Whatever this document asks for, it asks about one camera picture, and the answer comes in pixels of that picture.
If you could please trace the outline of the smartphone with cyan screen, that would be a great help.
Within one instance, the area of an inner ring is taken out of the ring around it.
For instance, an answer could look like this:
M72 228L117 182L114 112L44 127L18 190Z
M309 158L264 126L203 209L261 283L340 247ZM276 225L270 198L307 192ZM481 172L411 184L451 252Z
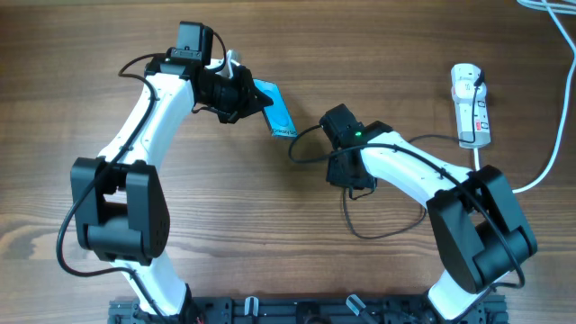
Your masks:
M273 101L272 105L263 110L271 135L276 138L295 139L298 132L282 98L280 88L277 84L265 80L255 79L254 82L257 89Z

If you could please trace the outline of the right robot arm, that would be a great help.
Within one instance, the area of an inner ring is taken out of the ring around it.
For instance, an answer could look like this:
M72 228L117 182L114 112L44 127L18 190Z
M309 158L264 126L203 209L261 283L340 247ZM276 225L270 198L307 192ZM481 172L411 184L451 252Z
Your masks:
M505 286L510 272L518 277L514 288L525 285L521 265L536 253L536 236L496 167L472 171L446 163L381 121L363 125L343 104L327 111L319 127L333 148L331 185L354 199L355 191L372 194L383 180L427 212L445 268L426 295L438 317L462 319L489 291Z

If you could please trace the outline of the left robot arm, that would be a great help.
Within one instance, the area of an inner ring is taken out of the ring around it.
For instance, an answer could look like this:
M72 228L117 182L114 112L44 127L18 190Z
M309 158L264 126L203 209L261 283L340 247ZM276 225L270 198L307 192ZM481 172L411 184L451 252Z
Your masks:
M166 251L170 216L158 171L180 124L201 111L232 124L284 108L278 87L253 78L233 52L212 57L217 39L202 23L181 22L174 47L144 56L143 90L121 130L70 172L65 224L75 226L79 245L106 262L108 273L124 274L148 323L203 321Z

